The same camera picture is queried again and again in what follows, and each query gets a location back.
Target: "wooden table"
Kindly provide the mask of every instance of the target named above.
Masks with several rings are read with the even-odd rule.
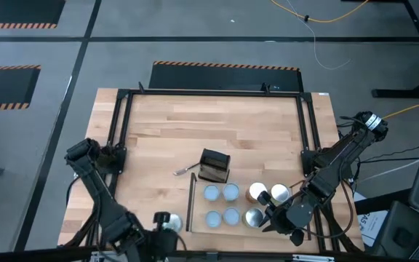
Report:
[[[86,136],[103,145],[116,93],[116,89],[99,89],[93,105]],[[312,93],[312,99],[321,145],[331,146],[338,140],[338,133],[330,97]],[[303,110],[309,144],[313,145],[306,103]],[[263,178],[288,186],[303,179],[303,145],[293,98],[134,95],[126,147],[127,161],[119,176],[116,199],[148,229],[153,228],[157,211],[177,213],[185,225],[190,173],[176,177],[172,172],[197,162],[203,148],[231,155],[229,181],[251,183]],[[92,203],[83,183],[74,184],[59,244],[80,229],[91,213]],[[332,206],[338,223],[345,228],[349,209],[340,186]],[[324,233],[329,234],[324,218],[322,225]],[[318,253],[316,237],[296,247],[289,240],[192,233],[185,228],[180,235],[189,250]],[[357,247],[364,248],[356,216],[347,235]],[[332,249],[328,239],[326,245]]]

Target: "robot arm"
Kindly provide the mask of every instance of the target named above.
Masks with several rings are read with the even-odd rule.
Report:
[[[107,170],[117,157],[110,146],[101,148],[97,141],[87,138],[68,149],[65,160],[80,176],[97,205],[96,215],[102,235],[118,255],[125,253],[128,261],[148,262],[165,258],[177,247],[177,233],[162,228],[164,222],[169,222],[170,214],[155,213],[156,230],[145,230],[135,214],[116,202],[100,177],[99,170]]]
[[[346,175],[345,169],[363,150],[375,141],[381,141],[387,134],[387,122],[371,112],[360,112],[353,120],[355,122],[349,134],[331,148],[302,151],[303,171],[308,176],[298,193],[279,206],[271,202],[271,196],[265,191],[258,197],[262,205],[268,205],[260,226],[271,222],[263,231],[291,234],[291,240],[296,245],[303,242],[302,229],[310,223],[314,208],[323,208],[330,203],[341,181],[351,178]]]

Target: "cable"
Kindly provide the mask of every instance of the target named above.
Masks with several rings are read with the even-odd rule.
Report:
[[[340,17],[337,17],[337,18],[334,18],[334,19],[331,19],[331,20],[317,20],[317,19],[313,19],[313,18],[307,18],[307,21],[313,21],[313,22],[317,22],[317,23],[332,23],[332,22],[335,22],[335,21],[339,21],[339,20],[341,20],[341,19],[343,19],[343,18],[345,18],[345,17],[348,17],[349,15],[351,15],[352,13],[354,13],[355,11],[357,11],[358,9],[360,9],[360,8],[362,8],[368,1],[370,1],[370,0],[366,0],[366,1],[364,1],[363,3],[361,3],[359,6],[357,6],[357,7],[355,7],[353,10],[351,10],[350,12],[348,12],[348,13],[346,13],[345,15],[342,15],[342,16],[340,16]],[[303,19],[305,19],[305,16],[303,16],[303,15],[299,15],[296,11],[295,11],[295,9],[294,8],[292,8],[294,11],[292,11],[292,10],[290,10],[290,9],[288,9],[288,8],[286,8],[286,7],[284,7],[284,6],[282,6],[282,5],[280,5],[280,4],[278,4],[277,2],[275,2],[274,0],[271,0],[271,2],[273,2],[273,4],[275,4],[276,6],[278,6],[278,7],[281,7],[282,9],[284,9],[284,10],[286,10],[286,11],[288,11],[288,12],[290,12],[290,13],[292,13],[292,14],[294,14],[294,15],[296,15],[297,16],[297,18],[299,18],[299,17],[301,17],[301,18],[303,18]]]
[[[110,257],[109,255],[106,255],[101,250],[101,247],[100,247],[100,214],[101,214],[101,199],[100,199],[100,197],[98,197],[97,198],[97,215],[96,215],[96,223],[97,223],[98,231],[97,231],[97,234],[96,234],[96,237],[95,237],[96,248],[97,248],[99,254],[102,255],[104,257],[104,259],[106,259],[107,261],[110,261],[110,262],[121,262],[121,261],[118,261],[118,260]]]
[[[405,152],[412,151],[412,150],[415,150],[415,149],[419,149],[419,146],[416,146],[414,148],[405,149],[405,150],[402,150],[402,151],[397,151],[397,152],[389,153],[389,154],[382,154],[380,156],[370,157],[369,159],[366,159],[363,162],[368,162],[371,159],[377,159],[377,158],[380,158],[382,156],[393,156],[394,154],[401,154],[401,153],[405,153]]]
[[[289,2],[290,7],[292,7],[292,9],[295,11],[295,8],[292,6],[292,4],[290,3],[290,0],[287,0],[287,2]],[[322,66],[323,68],[327,69],[327,70],[335,70],[338,68],[341,68],[343,66],[345,66],[346,64],[348,64],[351,59],[349,59],[347,62],[343,63],[342,65],[336,66],[334,68],[329,68],[327,66],[324,66],[323,64],[321,64],[321,62],[319,62],[318,59],[318,55],[316,54],[316,34],[314,33],[313,29],[311,29],[311,27],[309,25],[307,25],[305,22],[303,22],[300,18],[299,18],[299,14],[297,13],[297,11],[294,12],[294,14],[297,15],[297,19],[302,22],[302,24],[304,24],[308,29],[310,29],[310,31],[313,33],[313,49],[314,49],[314,58],[316,59],[316,61],[318,62],[318,64],[320,66]]]
[[[395,116],[395,115],[398,115],[398,114],[400,114],[400,113],[407,112],[407,111],[412,110],[412,109],[417,108],[417,107],[419,107],[419,104],[414,105],[414,106],[410,106],[409,108],[402,109],[401,111],[397,111],[397,112],[395,112],[395,113],[392,113],[392,114],[389,114],[389,115],[387,115],[387,116],[384,116],[384,117],[383,117],[383,119],[387,119],[387,118],[389,118],[389,117],[391,117],[391,116]]]
[[[370,236],[367,236],[367,235],[365,235],[365,234],[362,234],[362,236],[363,236],[363,237],[367,237],[367,238],[369,238],[369,239],[376,240],[376,238],[374,238],[374,237],[370,237]],[[384,248],[383,244],[378,243],[378,245],[380,245],[380,246],[383,248],[384,253],[385,253],[385,254],[386,254],[386,256],[387,256],[387,255],[388,255],[388,253],[387,253],[387,250]]]
[[[185,244],[185,241],[183,241],[183,238],[179,235],[177,235],[178,239],[180,240],[180,242],[182,243],[183,249],[185,251],[187,251],[187,245]]]
[[[69,196],[71,195],[72,186],[79,178],[80,178],[80,175],[77,175],[77,177],[74,178],[72,182],[69,184],[69,187],[67,188],[67,194],[65,195],[65,205],[69,203]]]
[[[301,230],[303,230],[303,231],[305,231],[305,232],[307,232],[307,233],[309,233],[309,234],[312,234],[312,235],[314,235],[315,237],[318,237],[318,238],[323,238],[323,239],[336,238],[336,237],[340,237],[340,236],[342,236],[343,234],[347,233],[347,231],[348,231],[348,230],[352,227],[352,224],[354,223],[354,209],[353,209],[353,207],[352,207],[352,204],[351,204],[351,202],[350,202],[350,198],[348,197],[348,194],[347,194],[347,191],[346,191],[346,187],[343,185],[343,181],[342,181],[342,180],[340,181],[340,184],[341,184],[341,186],[342,186],[342,189],[343,189],[344,194],[346,195],[347,205],[348,205],[348,208],[349,208],[349,210],[350,210],[350,221],[348,222],[348,225],[347,225],[346,229],[342,230],[342,232],[340,232],[340,233],[338,233],[338,234],[334,234],[334,235],[330,235],[330,236],[322,236],[322,235],[317,234],[317,233],[315,233],[315,232],[312,232],[312,231],[310,231],[310,230],[308,230],[308,229],[303,229],[303,228],[301,228]]]
[[[359,144],[361,144],[363,142],[363,140],[367,137],[367,134],[368,134],[368,129],[365,129],[364,134],[363,134],[363,138],[360,140]],[[324,239],[329,239],[330,238],[330,239],[332,239],[332,238],[336,238],[336,237],[340,237],[340,236],[344,235],[352,227],[352,224],[354,223],[354,208],[352,207],[352,203],[350,201],[350,198],[348,197],[346,186],[344,186],[344,184],[343,184],[342,167],[343,167],[344,163],[345,162],[341,162],[340,165],[339,165],[339,181],[340,181],[340,185],[342,186],[343,193],[346,195],[347,205],[348,205],[348,208],[350,210],[350,221],[348,222],[348,225],[347,225],[346,229],[342,230],[342,232],[340,232],[338,234],[334,234],[334,235],[330,235],[330,236],[322,236],[322,235],[319,235],[319,234],[317,234],[315,232],[312,232],[308,229],[301,229],[301,230],[303,230],[303,231],[305,231],[309,234],[312,234],[312,235],[314,235],[315,237],[318,237],[318,238],[324,238]]]
[[[372,175],[372,176],[370,176],[370,177],[368,177],[368,178],[365,178],[364,180],[360,181],[360,183],[363,183],[363,182],[365,182],[366,180],[369,180],[369,179],[372,179],[372,178],[377,178],[377,177],[380,177],[381,175],[389,174],[390,172],[394,172],[394,171],[397,171],[397,170],[401,170],[401,169],[403,169],[403,168],[405,168],[405,167],[409,167],[409,166],[411,166],[411,165],[413,165],[413,164],[416,164],[416,163],[418,163],[418,162],[419,162],[419,159],[418,159],[418,160],[415,160],[414,162],[411,162],[411,163],[409,163],[409,164],[403,165],[403,166],[401,166],[401,167],[397,167],[397,168],[394,168],[394,169],[391,169],[391,170],[388,170],[388,171],[382,172],[382,173],[377,174],[377,175]]]
[[[363,161],[361,164],[369,164],[369,163],[376,163],[376,162],[387,162],[387,161],[407,161],[407,160],[417,160],[419,157],[407,157],[407,158],[401,158],[401,159],[378,159],[378,160],[372,160],[372,161]]]

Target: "metal can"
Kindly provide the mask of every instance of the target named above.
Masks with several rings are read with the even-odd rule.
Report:
[[[163,223],[163,228],[172,229],[179,233],[179,231],[182,229],[182,225],[182,219],[180,219],[179,215],[171,214],[169,217],[169,222]]]
[[[271,188],[271,196],[273,197],[273,203],[279,205],[289,199],[290,191],[286,186],[276,184]]]
[[[258,202],[258,196],[263,191],[267,191],[265,185],[259,182],[253,183],[245,192],[245,198],[247,198],[248,202],[256,203]]]
[[[244,221],[245,226],[248,226],[251,229],[256,229],[263,221],[263,211],[261,209],[253,207],[245,212],[242,220]]]

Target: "concrete floor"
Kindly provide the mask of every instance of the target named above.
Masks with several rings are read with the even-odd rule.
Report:
[[[326,19],[357,3],[291,0],[300,13]],[[419,16],[419,1],[412,1]],[[83,36],[94,0],[68,1],[58,28],[0,30],[0,36]],[[401,4],[366,4],[340,22],[309,24],[317,36],[417,36]],[[311,36],[294,16],[270,1],[103,1],[93,36]],[[0,112],[0,252],[13,248],[80,43],[0,43],[0,66],[42,66],[31,107]],[[336,117],[371,110],[386,115],[419,100],[374,99],[375,88],[410,89],[419,84],[419,44],[316,44],[318,58],[338,70],[322,68],[312,43],[128,42],[90,43],[57,145],[47,184],[28,240],[28,249],[55,247],[65,212],[65,191],[72,170],[65,150],[81,140],[96,89],[148,84],[155,60],[207,61],[301,68],[307,92],[328,92]],[[389,120],[390,132],[363,157],[419,145],[419,109]],[[419,151],[402,154],[419,156]],[[362,166],[362,178],[402,163]],[[359,187],[372,197],[412,185],[416,166]]]

